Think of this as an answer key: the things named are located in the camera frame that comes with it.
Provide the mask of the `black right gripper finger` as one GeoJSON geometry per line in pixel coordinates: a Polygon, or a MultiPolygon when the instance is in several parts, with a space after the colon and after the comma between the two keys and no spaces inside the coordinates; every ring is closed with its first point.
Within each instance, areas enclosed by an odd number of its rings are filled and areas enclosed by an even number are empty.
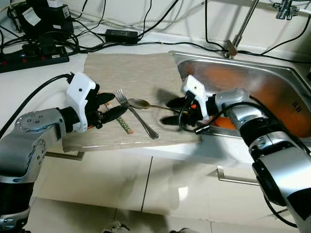
{"type": "Polygon", "coordinates": [[[167,107],[174,110],[188,110],[190,108],[190,102],[186,97],[179,97],[167,102],[167,107]]]}
{"type": "Polygon", "coordinates": [[[174,116],[166,116],[159,120],[161,124],[166,126],[188,126],[188,127],[195,127],[196,122],[198,121],[197,118],[191,117],[189,115],[174,115],[174,116]]]}

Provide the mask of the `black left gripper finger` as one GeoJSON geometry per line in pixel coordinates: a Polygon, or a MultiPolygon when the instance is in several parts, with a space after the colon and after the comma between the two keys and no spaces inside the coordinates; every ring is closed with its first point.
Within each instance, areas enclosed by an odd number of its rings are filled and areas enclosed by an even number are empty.
{"type": "Polygon", "coordinates": [[[113,93],[98,93],[95,96],[95,106],[99,107],[102,105],[105,105],[109,102],[111,102],[112,100],[114,100],[116,98],[115,94],[113,93]]]}
{"type": "Polygon", "coordinates": [[[106,124],[111,121],[114,121],[124,115],[126,113],[127,107],[125,106],[116,106],[109,110],[106,110],[105,112],[100,113],[100,123],[106,124]]]}

